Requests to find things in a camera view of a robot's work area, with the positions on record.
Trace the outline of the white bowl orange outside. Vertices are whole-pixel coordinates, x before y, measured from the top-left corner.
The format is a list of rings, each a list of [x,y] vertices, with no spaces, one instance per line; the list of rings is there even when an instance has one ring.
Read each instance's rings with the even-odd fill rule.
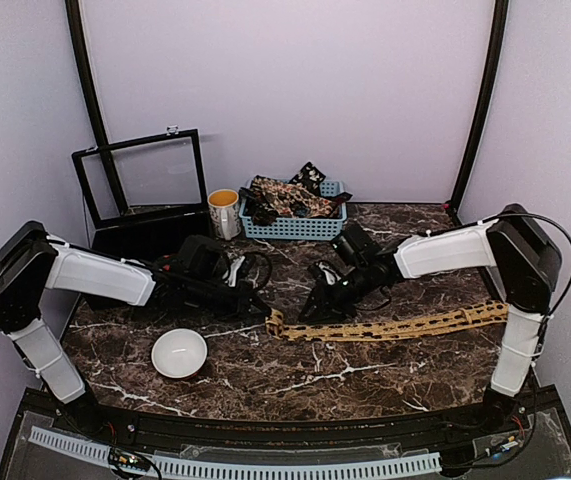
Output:
[[[161,335],[151,351],[156,371],[170,379],[187,379],[205,365],[208,346],[203,336],[190,329],[174,329]]]

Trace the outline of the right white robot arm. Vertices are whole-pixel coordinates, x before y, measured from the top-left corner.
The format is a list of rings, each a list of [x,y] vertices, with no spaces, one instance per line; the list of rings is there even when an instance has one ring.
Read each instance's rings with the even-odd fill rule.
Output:
[[[350,270],[342,275],[332,265],[310,266],[315,286],[298,316],[304,325],[353,317],[367,295],[404,280],[496,268],[505,290],[507,325],[475,424],[482,432],[495,434],[512,420],[516,397],[543,346],[562,265],[559,248],[537,218],[514,203],[474,224],[412,235],[386,247],[353,223],[332,239],[331,246]]]

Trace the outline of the yellow beetle-pattern tie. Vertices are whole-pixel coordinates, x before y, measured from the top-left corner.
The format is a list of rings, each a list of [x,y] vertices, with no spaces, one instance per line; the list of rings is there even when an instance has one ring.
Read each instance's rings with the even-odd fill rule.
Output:
[[[272,337],[291,342],[385,342],[446,335],[503,324],[507,322],[507,316],[508,305],[494,300],[408,320],[349,324],[290,325],[284,322],[280,311],[273,310],[265,319],[265,328]]]

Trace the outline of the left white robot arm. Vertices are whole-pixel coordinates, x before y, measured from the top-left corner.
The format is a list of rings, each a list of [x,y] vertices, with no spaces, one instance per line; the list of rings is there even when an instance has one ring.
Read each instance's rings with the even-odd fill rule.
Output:
[[[248,261],[231,261],[222,246],[190,235],[177,253],[154,261],[119,258],[71,244],[26,222],[0,249],[0,331],[9,337],[53,397],[68,405],[66,417],[85,436],[106,427],[105,412],[60,341],[42,318],[45,290],[66,290],[144,306],[169,296],[235,317],[273,309],[243,278]]]

